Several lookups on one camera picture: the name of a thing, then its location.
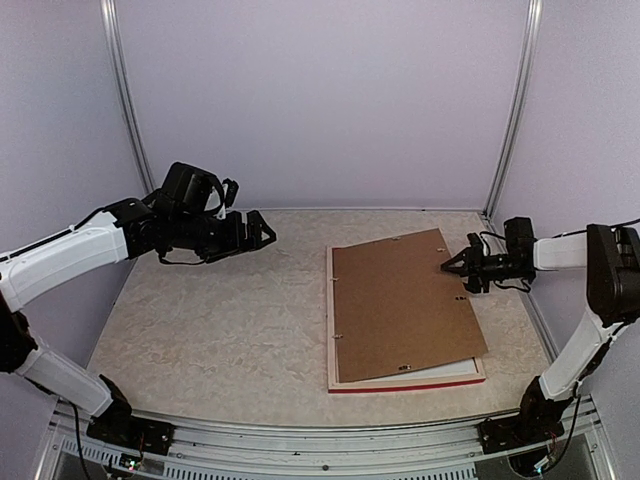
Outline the brown cardboard backing board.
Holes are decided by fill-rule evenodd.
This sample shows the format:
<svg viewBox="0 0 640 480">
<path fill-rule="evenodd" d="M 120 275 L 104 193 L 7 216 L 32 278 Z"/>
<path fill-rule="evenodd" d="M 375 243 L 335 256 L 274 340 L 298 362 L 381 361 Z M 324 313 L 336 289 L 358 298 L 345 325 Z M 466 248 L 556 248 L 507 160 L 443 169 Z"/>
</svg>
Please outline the brown cardboard backing board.
<svg viewBox="0 0 640 480">
<path fill-rule="evenodd" d="M 334 345 L 342 383 L 457 361 L 489 347 L 439 229 L 331 250 Z"/>
</svg>

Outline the light wood picture frame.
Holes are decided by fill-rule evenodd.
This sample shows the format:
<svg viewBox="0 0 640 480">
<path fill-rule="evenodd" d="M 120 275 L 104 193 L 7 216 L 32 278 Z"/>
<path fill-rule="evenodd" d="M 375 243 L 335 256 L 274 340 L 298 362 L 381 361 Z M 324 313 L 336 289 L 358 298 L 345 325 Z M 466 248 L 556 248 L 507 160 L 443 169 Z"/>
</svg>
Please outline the light wood picture frame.
<svg viewBox="0 0 640 480">
<path fill-rule="evenodd" d="M 429 389 L 442 389 L 456 386 L 481 384 L 484 378 L 469 378 L 455 382 L 442 383 L 365 383 L 365 380 L 354 382 L 339 381 L 339 365 L 337 353 L 337 341 L 341 336 L 335 329 L 334 290 L 337 278 L 334 276 L 333 247 L 326 249 L 326 334 L 327 334 L 327 391 L 329 394 L 378 394 L 396 393 L 408 391 L 422 391 Z"/>
</svg>

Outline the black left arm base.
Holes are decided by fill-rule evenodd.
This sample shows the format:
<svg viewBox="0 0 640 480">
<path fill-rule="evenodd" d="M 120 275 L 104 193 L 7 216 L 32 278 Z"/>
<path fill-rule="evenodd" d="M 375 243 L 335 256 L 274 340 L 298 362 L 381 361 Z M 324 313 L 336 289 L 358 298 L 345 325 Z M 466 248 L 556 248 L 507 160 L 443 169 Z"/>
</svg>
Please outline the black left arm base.
<svg viewBox="0 0 640 480">
<path fill-rule="evenodd" d="M 99 415 L 91 416 L 87 436 L 138 452 L 167 456 L 175 426 L 134 416 L 131 405 L 115 383 L 102 374 L 98 378 L 106 385 L 110 402 Z"/>
</svg>

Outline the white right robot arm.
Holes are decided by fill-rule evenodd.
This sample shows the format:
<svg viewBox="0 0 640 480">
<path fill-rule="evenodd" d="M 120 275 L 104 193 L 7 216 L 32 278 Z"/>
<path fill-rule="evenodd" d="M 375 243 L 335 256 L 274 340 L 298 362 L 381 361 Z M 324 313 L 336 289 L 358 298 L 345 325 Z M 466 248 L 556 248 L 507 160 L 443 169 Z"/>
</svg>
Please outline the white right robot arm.
<svg viewBox="0 0 640 480">
<path fill-rule="evenodd" d="M 479 233 L 441 264 L 440 270 L 464 278 L 464 288 L 487 293 L 506 280 L 528 290 L 543 271 L 586 271 L 586 307 L 575 332 L 550 367 L 534 382 L 545 401 L 574 397 L 584 379 L 601 364 L 612 344 L 639 319 L 639 234 L 629 225 L 589 224 L 579 231 L 537 239 L 528 217 L 504 222 L 506 251 L 491 254 Z"/>
</svg>

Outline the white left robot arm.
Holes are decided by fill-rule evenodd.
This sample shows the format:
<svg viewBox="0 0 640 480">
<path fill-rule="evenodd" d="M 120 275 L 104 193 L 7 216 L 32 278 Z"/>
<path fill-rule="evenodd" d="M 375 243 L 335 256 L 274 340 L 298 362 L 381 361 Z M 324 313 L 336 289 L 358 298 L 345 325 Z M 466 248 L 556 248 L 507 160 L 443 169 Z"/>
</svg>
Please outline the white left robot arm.
<svg viewBox="0 0 640 480">
<path fill-rule="evenodd" d="M 261 250 L 277 239 L 256 211 L 220 217 L 213 211 L 166 214 L 137 199 L 94 211 L 85 221 L 1 257 L 1 370 L 56 394 L 94 418 L 121 445 L 133 443 L 140 424 L 126 397 L 49 347 L 31 332 L 24 307 L 32 300 L 100 267 L 156 252 L 194 252 L 209 264 Z"/>
</svg>

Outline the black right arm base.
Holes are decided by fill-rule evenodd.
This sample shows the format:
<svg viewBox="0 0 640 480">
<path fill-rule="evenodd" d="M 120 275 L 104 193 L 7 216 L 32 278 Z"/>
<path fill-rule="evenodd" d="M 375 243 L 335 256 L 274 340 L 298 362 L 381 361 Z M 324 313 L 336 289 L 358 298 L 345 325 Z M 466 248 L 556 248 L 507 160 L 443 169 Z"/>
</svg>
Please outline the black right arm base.
<svg viewBox="0 0 640 480">
<path fill-rule="evenodd" d="M 484 454 L 520 448 L 564 434 L 561 419 L 573 398 L 547 399 L 536 376 L 526 388 L 515 415 L 485 419 L 478 425 Z"/>
</svg>

